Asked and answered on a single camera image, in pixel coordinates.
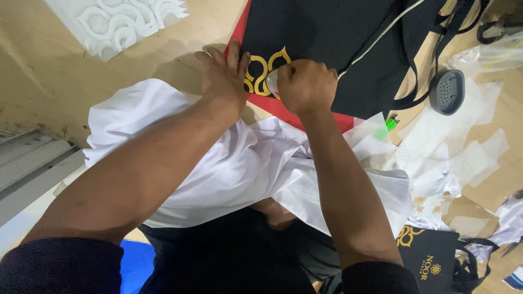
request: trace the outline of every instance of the dark clothing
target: dark clothing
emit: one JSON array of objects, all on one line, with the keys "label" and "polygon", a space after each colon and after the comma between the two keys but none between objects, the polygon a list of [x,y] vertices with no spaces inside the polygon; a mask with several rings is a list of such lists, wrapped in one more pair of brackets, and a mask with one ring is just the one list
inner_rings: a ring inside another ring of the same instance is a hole
[{"label": "dark clothing", "polygon": [[[340,272],[329,236],[299,220],[273,231],[250,208],[192,228],[140,230],[156,251],[141,293],[314,293],[311,282]],[[28,242],[2,259],[0,292],[119,292],[122,256],[104,241]],[[342,280],[344,293],[419,293],[414,276],[390,263],[352,265]]]}]

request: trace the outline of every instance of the blue mat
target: blue mat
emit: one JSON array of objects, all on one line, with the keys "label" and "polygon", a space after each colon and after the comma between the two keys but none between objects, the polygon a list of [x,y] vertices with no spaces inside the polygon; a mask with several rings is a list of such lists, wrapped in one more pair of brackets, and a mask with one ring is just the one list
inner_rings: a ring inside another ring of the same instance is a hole
[{"label": "blue mat", "polygon": [[120,265],[122,275],[121,294],[137,294],[153,273],[156,253],[151,244],[123,240],[123,258]]}]

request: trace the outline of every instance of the person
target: person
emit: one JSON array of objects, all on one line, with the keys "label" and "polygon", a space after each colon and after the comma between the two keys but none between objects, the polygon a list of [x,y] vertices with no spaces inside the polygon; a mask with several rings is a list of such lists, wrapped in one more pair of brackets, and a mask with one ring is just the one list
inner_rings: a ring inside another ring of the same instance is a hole
[{"label": "person", "polygon": [[156,251],[142,293],[315,293],[311,282],[334,276],[343,289],[334,288],[344,293],[419,292],[378,193],[336,127],[330,107],[337,73],[321,62],[280,67],[278,89],[309,138],[332,238],[270,198],[192,228],[142,224],[240,118],[250,54],[240,58],[239,50],[233,39],[227,59],[215,48],[195,53],[203,66],[202,98],[69,185],[2,259],[0,292],[119,292],[119,244],[137,227]]}]

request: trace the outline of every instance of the dark shirt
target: dark shirt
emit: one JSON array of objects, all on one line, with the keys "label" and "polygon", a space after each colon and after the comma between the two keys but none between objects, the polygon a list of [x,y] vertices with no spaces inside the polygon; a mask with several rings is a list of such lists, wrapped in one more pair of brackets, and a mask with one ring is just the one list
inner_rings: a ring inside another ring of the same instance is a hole
[{"label": "dark shirt", "polygon": [[[2,259],[0,293],[120,292],[122,256],[121,247],[99,240],[28,242]],[[190,264],[183,257],[155,260],[154,273],[141,292],[315,293],[299,266],[258,242],[203,256]],[[354,264],[343,271],[342,280],[345,294],[419,293],[412,273],[391,263]]]}]

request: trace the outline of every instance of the fist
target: fist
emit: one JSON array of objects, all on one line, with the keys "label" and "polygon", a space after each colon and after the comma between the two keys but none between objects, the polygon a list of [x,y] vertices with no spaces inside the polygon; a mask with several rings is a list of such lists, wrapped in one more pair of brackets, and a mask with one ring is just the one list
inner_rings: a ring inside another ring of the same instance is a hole
[{"label": "fist", "polygon": [[300,59],[278,69],[278,92],[283,105],[298,117],[331,110],[338,74],[325,63]]}]

